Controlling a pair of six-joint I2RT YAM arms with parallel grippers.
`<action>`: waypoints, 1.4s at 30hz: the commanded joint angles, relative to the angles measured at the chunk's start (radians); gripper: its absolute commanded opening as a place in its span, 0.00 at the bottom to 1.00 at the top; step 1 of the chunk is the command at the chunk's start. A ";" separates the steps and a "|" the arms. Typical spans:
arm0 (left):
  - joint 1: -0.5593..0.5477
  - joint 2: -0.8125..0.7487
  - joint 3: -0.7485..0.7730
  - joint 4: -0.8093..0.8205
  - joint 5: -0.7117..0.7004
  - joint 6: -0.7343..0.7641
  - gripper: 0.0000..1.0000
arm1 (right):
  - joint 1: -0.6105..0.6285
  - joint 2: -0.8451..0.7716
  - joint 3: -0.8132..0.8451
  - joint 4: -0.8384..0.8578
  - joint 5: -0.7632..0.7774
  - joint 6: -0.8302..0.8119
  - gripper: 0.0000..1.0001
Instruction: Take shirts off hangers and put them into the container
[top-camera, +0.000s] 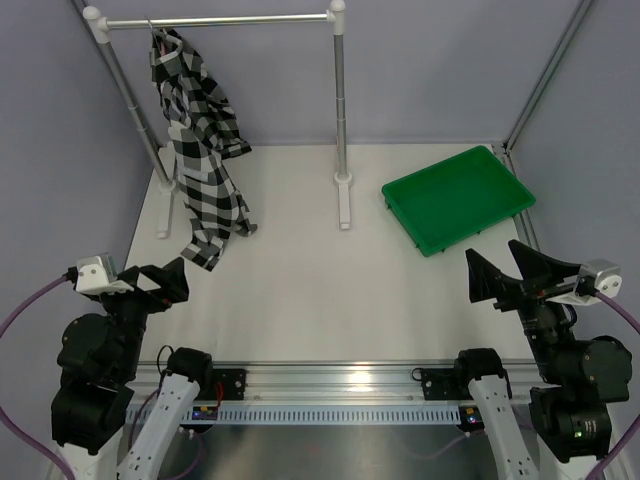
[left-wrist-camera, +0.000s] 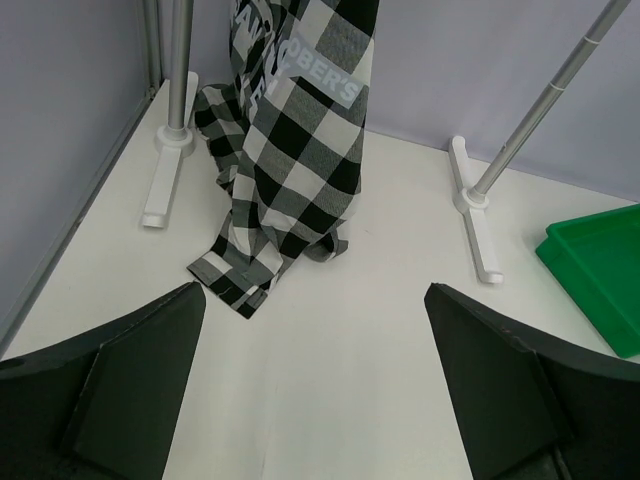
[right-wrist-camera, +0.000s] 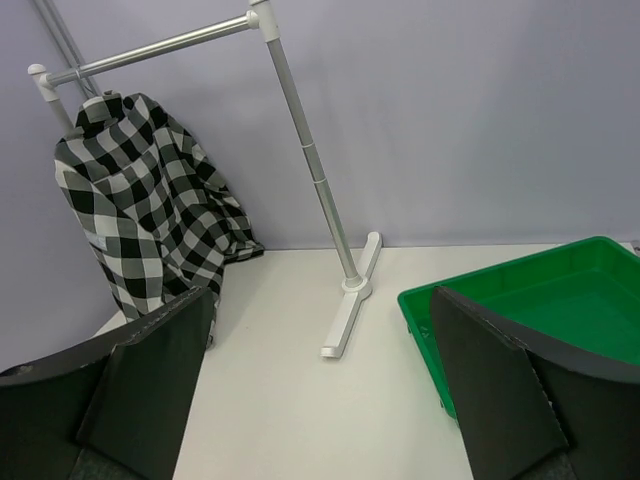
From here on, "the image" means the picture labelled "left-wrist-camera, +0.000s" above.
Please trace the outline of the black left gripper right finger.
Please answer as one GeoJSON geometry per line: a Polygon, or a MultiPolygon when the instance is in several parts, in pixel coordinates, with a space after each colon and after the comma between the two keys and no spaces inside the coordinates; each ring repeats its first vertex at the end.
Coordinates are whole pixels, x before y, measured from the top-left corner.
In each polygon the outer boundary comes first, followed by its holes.
{"type": "Polygon", "coordinates": [[[424,298],[476,479],[636,479],[639,367],[439,283],[424,298]]]}

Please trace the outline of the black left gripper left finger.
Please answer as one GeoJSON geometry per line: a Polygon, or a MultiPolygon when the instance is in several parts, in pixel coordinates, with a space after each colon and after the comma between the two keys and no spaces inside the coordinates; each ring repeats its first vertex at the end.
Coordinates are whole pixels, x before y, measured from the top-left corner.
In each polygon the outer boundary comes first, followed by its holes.
{"type": "Polygon", "coordinates": [[[160,479],[206,308],[186,283],[1,363],[4,479],[160,479]]]}

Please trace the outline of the black white checked shirt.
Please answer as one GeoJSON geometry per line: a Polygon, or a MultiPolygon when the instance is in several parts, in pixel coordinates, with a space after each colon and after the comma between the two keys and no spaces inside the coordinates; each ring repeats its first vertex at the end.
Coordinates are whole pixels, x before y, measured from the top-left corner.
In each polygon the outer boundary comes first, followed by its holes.
{"type": "Polygon", "coordinates": [[[233,80],[196,95],[195,125],[229,195],[190,272],[245,318],[300,257],[348,248],[361,192],[375,1],[235,1],[233,80]]]}

